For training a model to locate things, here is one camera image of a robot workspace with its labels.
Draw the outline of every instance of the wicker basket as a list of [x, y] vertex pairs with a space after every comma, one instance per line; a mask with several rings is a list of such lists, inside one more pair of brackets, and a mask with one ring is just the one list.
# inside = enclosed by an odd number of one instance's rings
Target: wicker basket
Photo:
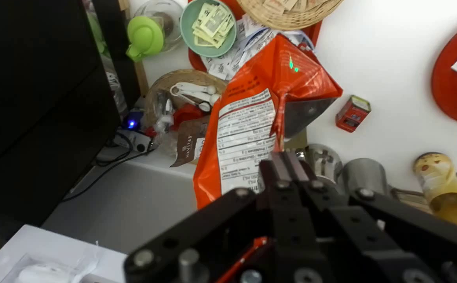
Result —
[[261, 25], [275, 30], [300, 30], [320, 22], [341, 3], [341, 0], [297, 0], [292, 9], [275, 13], [267, 2], [278, 0], [239, 0], [239, 5]]

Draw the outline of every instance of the plastic bag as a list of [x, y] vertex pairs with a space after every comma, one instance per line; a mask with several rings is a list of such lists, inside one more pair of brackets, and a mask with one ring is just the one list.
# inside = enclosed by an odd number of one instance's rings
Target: plastic bag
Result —
[[342, 90], [317, 63], [278, 35], [229, 82], [213, 105], [193, 187], [204, 208], [234, 187], [257, 192], [259, 162], [279, 151], [286, 101], [338, 97]]

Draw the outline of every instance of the nutrition label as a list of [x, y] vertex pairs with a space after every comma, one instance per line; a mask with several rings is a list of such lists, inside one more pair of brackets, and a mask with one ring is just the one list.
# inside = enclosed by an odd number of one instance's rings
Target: nutrition label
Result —
[[221, 193], [234, 187], [251, 187], [257, 192], [259, 162], [275, 146], [270, 135], [275, 105], [270, 91], [224, 105], [217, 127], [217, 153], [221, 175]]

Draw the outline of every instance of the red can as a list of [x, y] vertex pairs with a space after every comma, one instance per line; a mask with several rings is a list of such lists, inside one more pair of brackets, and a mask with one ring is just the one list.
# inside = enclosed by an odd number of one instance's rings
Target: red can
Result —
[[369, 101], [352, 94], [347, 104], [336, 115], [336, 126], [347, 132], [353, 132], [369, 113]]

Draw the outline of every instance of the yellow label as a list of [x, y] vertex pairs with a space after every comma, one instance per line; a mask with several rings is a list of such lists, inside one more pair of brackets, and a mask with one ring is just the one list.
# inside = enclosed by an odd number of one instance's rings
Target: yellow label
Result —
[[432, 212], [457, 225], [457, 171], [444, 154], [424, 154], [414, 162], [414, 173]]

